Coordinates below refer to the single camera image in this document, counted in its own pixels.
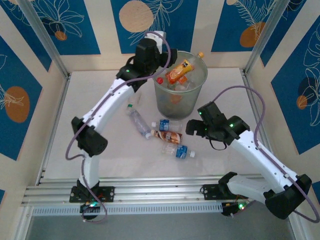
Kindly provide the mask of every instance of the white tabletop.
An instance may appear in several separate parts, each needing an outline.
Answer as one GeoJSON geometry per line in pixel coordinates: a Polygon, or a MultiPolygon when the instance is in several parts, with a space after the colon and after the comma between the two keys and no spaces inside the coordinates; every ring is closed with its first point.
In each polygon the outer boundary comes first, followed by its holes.
{"type": "MultiPolygon", "coordinates": [[[[67,161],[65,152],[73,136],[71,120],[81,118],[111,86],[118,71],[76,71],[72,73],[61,117],[54,137],[52,150],[45,169],[44,178],[74,179],[80,175],[81,159],[67,161]]],[[[258,171],[231,147],[223,151],[211,148],[209,141],[200,136],[185,134],[188,120],[200,120],[197,108],[210,102],[223,89],[243,85],[238,68],[211,68],[204,83],[192,114],[182,120],[182,144],[195,151],[195,158],[178,159],[163,155],[163,142],[158,138],[149,140],[142,137],[125,115],[127,103],[109,120],[102,135],[108,140],[108,146],[100,155],[99,176],[123,178],[151,177],[195,177],[223,175],[229,171],[239,174],[258,174],[258,171]]],[[[151,122],[163,118],[158,112],[153,80],[149,79],[139,91],[142,92],[136,107],[145,121],[151,122]]],[[[256,127],[255,118],[249,103],[247,92],[232,89],[223,94],[217,106],[227,118],[237,115],[252,130],[256,127]]],[[[221,143],[214,142],[217,148],[221,143]]],[[[70,155],[78,154],[77,144],[73,144],[70,155]]]]}

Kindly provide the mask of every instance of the trash can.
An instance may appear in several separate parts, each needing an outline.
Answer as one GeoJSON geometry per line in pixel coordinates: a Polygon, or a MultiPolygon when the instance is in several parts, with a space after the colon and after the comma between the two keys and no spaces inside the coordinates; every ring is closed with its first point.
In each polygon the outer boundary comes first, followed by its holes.
{"type": "MultiPolygon", "coordinates": [[[[184,59],[190,59],[192,56],[194,55],[190,52],[178,51],[175,64],[168,68],[166,72],[170,72],[184,59]]],[[[194,70],[188,72],[185,76],[192,83],[191,88],[188,88],[186,91],[169,89],[162,84],[160,85],[157,79],[153,78],[157,108],[168,119],[181,120],[192,113],[201,87],[207,79],[208,68],[204,61],[200,57],[197,57],[194,63],[194,70]]],[[[158,77],[165,79],[165,73],[162,73],[158,77]]]]}

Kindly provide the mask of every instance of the water bottle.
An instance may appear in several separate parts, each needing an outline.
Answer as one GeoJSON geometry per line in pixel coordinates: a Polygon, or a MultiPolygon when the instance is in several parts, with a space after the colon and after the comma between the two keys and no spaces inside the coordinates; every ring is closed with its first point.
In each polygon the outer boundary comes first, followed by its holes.
{"type": "Polygon", "coordinates": [[[159,129],[160,131],[170,131],[179,133],[182,130],[182,124],[179,121],[172,121],[168,119],[161,119],[156,122],[153,121],[151,126],[155,129],[159,129]]]}
{"type": "Polygon", "coordinates": [[[162,147],[162,153],[175,156],[178,159],[185,159],[186,156],[194,158],[195,151],[191,151],[187,146],[181,144],[165,143],[162,147]]]}
{"type": "Polygon", "coordinates": [[[140,113],[132,107],[132,104],[129,104],[126,108],[126,114],[130,117],[136,129],[142,136],[146,139],[149,139],[152,136],[150,127],[147,125],[140,113]]]}

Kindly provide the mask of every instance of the purple cable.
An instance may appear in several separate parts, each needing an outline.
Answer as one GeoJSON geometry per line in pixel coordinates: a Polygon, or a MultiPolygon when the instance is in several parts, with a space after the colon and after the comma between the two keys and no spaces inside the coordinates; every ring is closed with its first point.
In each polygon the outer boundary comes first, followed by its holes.
{"type": "Polygon", "coordinates": [[[99,224],[99,223],[102,223],[104,221],[107,220],[107,208],[106,206],[102,203],[102,201],[94,194],[94,192],[90,189],[89,187],[89,184],[86,180],[86,176],[85,176],[85,160],[86,160],[86,156],[83,155],[83,154],[77,154],[75,156],[72,156],[72,157],[69,157],[69,152],[70,152],[70,149],[71,149],[71,146],[72,144],[75,142],[76,138],[78,137],[78,135],[81,133],[81,131],[88,125],[88,123],[93,119],[93,117],[96,115],[96,113],[99,111],[99,109],[105,104],[105,102],[112,96],[115,94],[116,91],[118,91],[120,88],[122,88],[123,86],[129,84],[129,83],[132,83],[132,82],[136,82],[136,81],[141,81],[141,80],[147,80],[147,79],[151,79],[151,78],[155,78],[156,76],[160,75],[163,71],[165,71],[165,69],[168,67],[169,65],[169,62],[170,62],[170,59],[171,59],[171,51],[170,51],[170,46],[168,44],[168,42],[166,41],[166,39],[161,36],[159,33],[157,32],[154,32],[154,31],[146,31],[145,32],[145,35],[146,34],[154,34],[156,36],[158,36],[159,38],[162,39],[162,41],[164,42],[165,46],[166,46],[166,49],[168,51],[168,58],[166,60],[166,63],[164,65],[164,67],[157,73],[154,73],[153,75],[150,75],[150,76],[144,76],[144,77],[139,77],[139,78],[134,78],[134,79],[131,79],[131,80],[128,80],[128,81],[125,81],[123,83],[121,83],[119,86],[117,86],[113,91],[112,93],[109,93],[102,101],[101,103],[98,105],[98,107],[92,112],[90,118],[79,128],[79,130],[75,133],[75,135],[72,137],[67,149],[66,149],[66,152],[65,152],[65,159],[67,159],[68,161],[70,160],[73,160],[75,158],[78,158],[78,157],[82,157],[83,160],[82,160],[82,163],[81,163],[81,176],[82,176],[82,179],[83,179],[83,182],[84,182],[84,185],[85,187],[88,189],[89,193],[93,196],[93,198],[102,206],[103,210],[105,211],[105,215],[103,217],[103,219],[101,220],[98,220],[98,221],[88,221],[85,219],[84,217],[84,214],[85,212],[82,213],[82,219],[84,222],[89,222],[89,223],[93,223],[93,224],[99,224]]]}
{"type": "MultiPolygon", "coordinates": [[[[262,120],[264,119],[264,116],[265,116],[265,113],[266,113],[266,103],[263,99],[263,97],[260,95],[259,92],[257,92],[256,90],[254,90],[253,88],[251,87],[248,87],[248,86],[242,86],[242,85],[236,85],[236,86],[231,86],[231,87],[227,87],[226,89],[224,89],[222,92],[220,92],[214,99],[213,99],[213,102],[216,101],[224,92],[230,90],[230,89],[235,89],[235,88],[242,88],[242,89],[248,89],[252,92],[254,92],[258,97],[259,99],[261,100],[261,103],[262,103],[262,114],[260,116],[260,119],[258,121],[258,123],[256,124],[256,128],[254,130],[254,143],[255,143],[255,146],[260,150],[260,152],[267,158],[269,159],[280,171],[281,173],[283,173],[283,175],[286,175],[287,172],[285,170],[283,170],[279,164],[277,164],[276,161],[274,161],[272,159],[272,157],[270,157],[263,149],[259,148],[259,143],[258,143],[258,131],[259,131],[259,127],[261,126],[262,124],[262,120]]],[[[298,214],[299,216],[303,217],[304,219],[312,222],[312,223],[319,223],[320,222],[320,216],[319,216],[319,213],[316,209],[316,206],[313,204],[313,202],[311,201],[311,199],[306,195],[306,193],[302,190],[302,188],[289,176],[288,179],[290,180],[290,182],[292,182],[292,184],[299,190],[299,192],[303,195],[303,197],[306,199],[306,201],[309,203],[310,207],[312,208],[314,214],[315,214],[315,217],[316,219],[311,219],[309,218],[308,216],[305,216],[303,215],[302,213],[294,210],[293,212],[298,214]]]]}

